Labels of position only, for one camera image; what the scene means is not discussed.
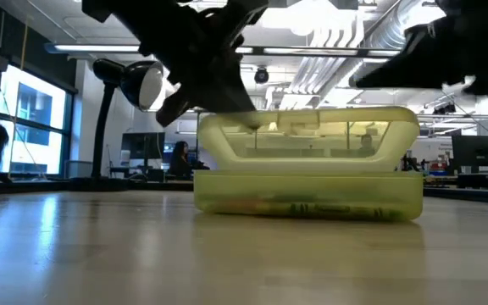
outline black desk lamp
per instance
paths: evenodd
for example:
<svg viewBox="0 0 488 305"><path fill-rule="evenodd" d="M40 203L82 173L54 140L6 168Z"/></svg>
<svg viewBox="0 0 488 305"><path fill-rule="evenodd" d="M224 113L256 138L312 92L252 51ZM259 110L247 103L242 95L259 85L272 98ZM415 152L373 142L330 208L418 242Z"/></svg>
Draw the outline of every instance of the black desk lamp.
<svg viewBox="0 0 488 305"><path fill-rule="evenodd" d="M114 92L119 88L125 98L137 109L147 111L163 88L163 65L154 61L140 61L125 67L108 59L93 63L93 73L105 88L97 118L91 177L71 179L75 191L125 191L129 181L101 176L103 143L108 111Z"/></svg>

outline plastic container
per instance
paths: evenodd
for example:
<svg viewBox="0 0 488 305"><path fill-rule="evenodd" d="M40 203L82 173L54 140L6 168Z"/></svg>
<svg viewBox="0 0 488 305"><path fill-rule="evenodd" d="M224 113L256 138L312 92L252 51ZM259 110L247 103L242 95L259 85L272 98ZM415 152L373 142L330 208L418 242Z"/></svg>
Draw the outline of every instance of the plastic container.
<svg viewBox="0 0 488 305"><path fill-rule="evenodd" d="M423 176L394 171L419 135L408 109L263 112L254 119L257 132L218 115L202 121L199 139L219 166L195 173L202 211L377 220L421 214Z"/></svg>

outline translucent lid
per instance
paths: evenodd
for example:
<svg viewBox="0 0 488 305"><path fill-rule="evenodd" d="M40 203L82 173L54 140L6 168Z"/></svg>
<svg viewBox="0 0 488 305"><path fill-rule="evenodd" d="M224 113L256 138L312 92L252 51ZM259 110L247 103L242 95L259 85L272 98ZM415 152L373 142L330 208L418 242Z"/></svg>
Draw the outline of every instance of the translucent lid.
<svg viewBox="0 0 488 305"><path fill-rule="evenodd" d="M392 171L419 135L406 108L267 111L249 130L230 116L211 115L199 140L219 169L240 171Z"/></svg>

